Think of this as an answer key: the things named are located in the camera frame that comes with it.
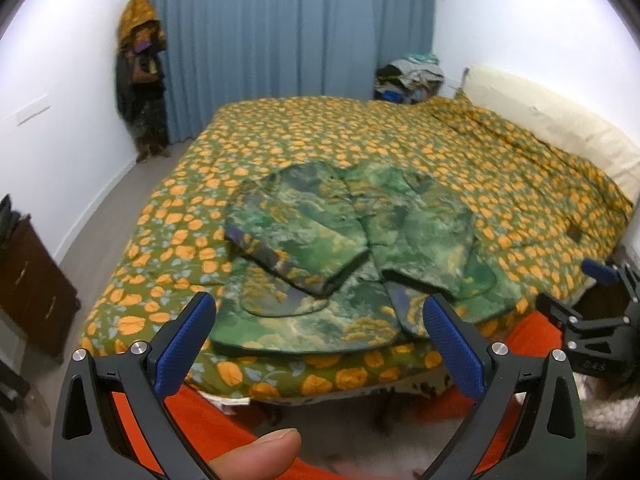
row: metal screw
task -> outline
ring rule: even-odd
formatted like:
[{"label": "metal screw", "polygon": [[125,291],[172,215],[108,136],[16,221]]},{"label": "metal screw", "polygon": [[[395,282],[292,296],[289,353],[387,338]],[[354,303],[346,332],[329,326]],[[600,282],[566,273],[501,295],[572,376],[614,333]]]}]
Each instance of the metal screw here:
[{"label": "metal screw", "polygon": [[136,341],[131,345],[131,353],[135,355],[140,355],[146,352],[146,349],[149,348],[149,345],[146,341]]},{"label": "metal screw", "polygon": [[553,357],[553,359],[555,359],[556,361],[564,361],[566,359],[566,354],[556,348],[553,352],[551,352],[551,357]]},{"label": "metal screw", "polygon": [[84,348],[79,348],[78,350],[76,350],[74,352],[74,354],[71,356],[71,358],[74,361],[82,361],[82,359],[84,359],[86,357],[86,350]]},{"label": "metal screw", "polygon": [[494,343],[491,345],[491,350],[496,355],[505,355],[509,351],[509,347],[504,343]]}]

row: headboard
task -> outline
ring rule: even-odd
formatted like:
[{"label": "headboard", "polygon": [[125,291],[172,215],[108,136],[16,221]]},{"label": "headboard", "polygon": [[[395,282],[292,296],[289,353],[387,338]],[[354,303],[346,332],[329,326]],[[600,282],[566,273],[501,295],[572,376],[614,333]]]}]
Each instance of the headboard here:
[{"label": "headboard", "polygon": [[611,177],[634,204],[640,193],[640,147],[624,132],[569,99],[527,79],[488,66],[466,72],[463,90],[539,139],[589,159]]}]

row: textured blue pad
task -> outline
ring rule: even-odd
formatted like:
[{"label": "textured blue pad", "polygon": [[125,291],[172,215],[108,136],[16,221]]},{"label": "textured blue pad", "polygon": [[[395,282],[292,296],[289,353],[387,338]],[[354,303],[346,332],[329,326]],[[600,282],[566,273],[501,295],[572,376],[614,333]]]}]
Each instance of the textured blue pad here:
[{"label": "textured blue pad", "polygon": [[486,391],[480,359],[433,296],[424,302],[422,320],[460,392],[480,401]]},{"label": "textured blue pad", "polygon": [[175,395],[216,322],[216,303],[208,294],[158,359],[154,392],[159,399]]},{"label": "textured blue pad", "polygon": [[598,283],[603,285],[615,285],[620,281],[620,275],[611,267],[604,266],[590,259],[582,261],[582,272],[587,276],[591,276]]}]

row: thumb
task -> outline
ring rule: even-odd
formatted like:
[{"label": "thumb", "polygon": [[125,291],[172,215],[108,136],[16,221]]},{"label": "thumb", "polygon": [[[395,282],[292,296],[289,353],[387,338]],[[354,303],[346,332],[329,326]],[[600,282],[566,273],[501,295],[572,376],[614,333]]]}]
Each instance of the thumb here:
[{"label": "thumb", "polygon": [[273,431],[213,459],[209,466],[221,480],[273,480],[291,467],[301,443],[295,428]]}]

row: curtain fold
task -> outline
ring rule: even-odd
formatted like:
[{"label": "curtain fold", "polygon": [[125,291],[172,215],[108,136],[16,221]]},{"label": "curtain fold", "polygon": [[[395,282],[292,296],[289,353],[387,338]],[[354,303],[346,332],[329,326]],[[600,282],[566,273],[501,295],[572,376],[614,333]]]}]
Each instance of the curtain fold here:
[{"label": "curtain fold", "polygon": [[372,97],[378,66],[427,53],[434,0],[151,0],[167,34],[171,142],[259,97]]}]

